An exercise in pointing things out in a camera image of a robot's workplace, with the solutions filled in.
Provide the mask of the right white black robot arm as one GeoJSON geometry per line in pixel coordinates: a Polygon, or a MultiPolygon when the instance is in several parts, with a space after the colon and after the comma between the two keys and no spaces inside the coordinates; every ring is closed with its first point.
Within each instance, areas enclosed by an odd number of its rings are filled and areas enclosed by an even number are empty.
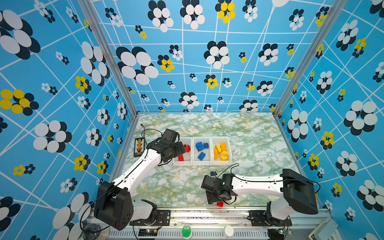
{"type": "Polygon", "coordinates": [[[267,204],[267,222],[284,221],[291,214],[318,214],[314,182],[291,169],[281,174],[264,177],[247,177],[233,173],[220,177],[204,176],[201,188],[206,191],[209,204],[227,203],[232,197],[258,194],[278,197],[267,204]]]}

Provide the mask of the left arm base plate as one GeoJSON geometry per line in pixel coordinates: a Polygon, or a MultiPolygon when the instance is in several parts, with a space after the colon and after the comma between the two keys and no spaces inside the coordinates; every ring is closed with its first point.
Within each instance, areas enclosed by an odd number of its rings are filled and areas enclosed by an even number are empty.
{"type": "Polygon", "coordinates": [[[154,220],[135,220],[129,223],[130,226],[149,226],[149,227],[160,227],[160,226],[169,226],[171,219],[170,210],[157,210],[156,217],[154,220]]]}

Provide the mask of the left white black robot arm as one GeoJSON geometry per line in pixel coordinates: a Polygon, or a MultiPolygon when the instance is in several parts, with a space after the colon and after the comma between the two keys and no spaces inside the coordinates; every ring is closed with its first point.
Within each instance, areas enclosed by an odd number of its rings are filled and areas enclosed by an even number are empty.
{"type": "Polygon", "coordinates": [[[132,197],[156,166],[166,165],[185,152],[180,134],[166,129],[161,137],[147,145],[142,156],[125,173],[99,186],[94,216],[119,231],[137,220],[153,223],[157,218],[157,205],[148,200],[134,203],[132,197]]]}

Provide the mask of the red lego brick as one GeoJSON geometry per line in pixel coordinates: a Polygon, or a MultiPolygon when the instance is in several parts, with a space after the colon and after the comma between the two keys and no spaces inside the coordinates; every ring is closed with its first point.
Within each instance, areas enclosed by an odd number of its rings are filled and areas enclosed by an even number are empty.
{"type": "Polygon", "coordinates": [[[187,153],[189,153],[191,151],[191,147],[189,145],[184,145],[184,148],[185,148],[187,153]]]}
{"type": "Polygon", "coordinates": [[[184,162],[185,161],[184,156],[183,155],[178,156],[178,160],[179,162],[184,162]]]}

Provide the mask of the white three-compartment container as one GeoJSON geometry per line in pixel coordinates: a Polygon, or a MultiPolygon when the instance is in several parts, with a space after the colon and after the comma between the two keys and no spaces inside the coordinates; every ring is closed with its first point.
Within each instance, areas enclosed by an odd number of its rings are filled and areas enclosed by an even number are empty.
{"type": "Polygon", "coordinates": [[[192,167],[192,166],[229,166],[232,164],[232,151],[230,145],[230,139],[228,137],[181,137],[180,138],[183,145],[189,145],[191,151],[189,153],[185,152],[184,162],[179,162],[178,157],[173,158],[172,163],[177,167],[192,167]],[[201,153],[196,148],[196,143],[202,142],[208,143],[209,148],[204,149],[201,152],[206,154],[206,157],[203,161],[198,159],[198,155],[201,153]],[[220,156],[218,159],[214,159],[214,149],[215,145],[220,145],[220,143],[226,143],[227,152],[229,157],[227,161],[221,161],[220,156]]]}

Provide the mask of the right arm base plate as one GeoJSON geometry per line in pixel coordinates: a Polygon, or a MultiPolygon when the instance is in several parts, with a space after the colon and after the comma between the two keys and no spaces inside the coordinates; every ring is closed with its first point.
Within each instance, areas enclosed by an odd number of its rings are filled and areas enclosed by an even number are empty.
{"type": "Polygon", "coordinates": [[[261,210],[251,210],[248,212],[247,219],[253,227],[291,227],[292,221],[289,217],[285,220],[273,218],[271,213],[261,210]]]}

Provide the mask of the blue lego brick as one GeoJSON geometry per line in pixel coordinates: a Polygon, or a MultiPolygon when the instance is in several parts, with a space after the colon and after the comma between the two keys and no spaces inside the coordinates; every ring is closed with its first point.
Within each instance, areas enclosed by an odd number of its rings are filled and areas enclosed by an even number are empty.
{"type": "Polygon", "coordinates": [[[206,154],[205,154],[204,152],[201,152],[201,153],[198,155],[198,159],[199,159],[200,161],[203,161],[205,157],[206,157],[206,154]]]}

